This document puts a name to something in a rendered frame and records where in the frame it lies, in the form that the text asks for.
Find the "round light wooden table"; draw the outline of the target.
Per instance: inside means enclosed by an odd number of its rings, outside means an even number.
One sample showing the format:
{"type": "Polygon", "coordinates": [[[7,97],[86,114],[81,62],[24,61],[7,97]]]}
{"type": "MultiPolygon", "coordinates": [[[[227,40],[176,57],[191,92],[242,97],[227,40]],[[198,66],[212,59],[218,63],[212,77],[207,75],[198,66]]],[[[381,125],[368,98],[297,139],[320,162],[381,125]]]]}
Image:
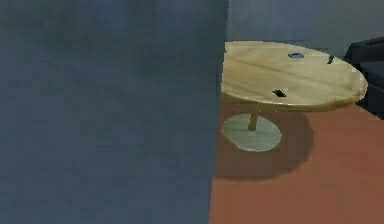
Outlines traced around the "round light wooden table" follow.
{"type": "Polygon", "coordinates": [[[266,152],[282,138],[278,126],[265,112],[327,112],[364,98],[368,83],[351,64],[302,46],[265,41],[225,43],[221,92],[250,111],[227,118],[222,134],[238,149],[266,152]],[[304,58],[290,58],[300,52],[304,58]],[[277,97],[279,89],[286,97],[277,97]]]}

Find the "dark navy sofa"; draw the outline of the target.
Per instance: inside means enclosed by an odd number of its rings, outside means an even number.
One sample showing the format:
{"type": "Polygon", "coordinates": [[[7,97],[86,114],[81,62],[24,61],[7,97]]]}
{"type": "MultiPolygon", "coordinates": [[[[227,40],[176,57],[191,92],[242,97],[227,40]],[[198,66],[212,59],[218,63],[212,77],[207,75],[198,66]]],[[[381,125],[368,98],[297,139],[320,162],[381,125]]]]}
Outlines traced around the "dark navy sofa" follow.
{"type": "Polygon", "coordinates": [[[344,60],[365,77],[368,88],[357,105],[384,120],[384,37],[352,43],[344,60]]]}

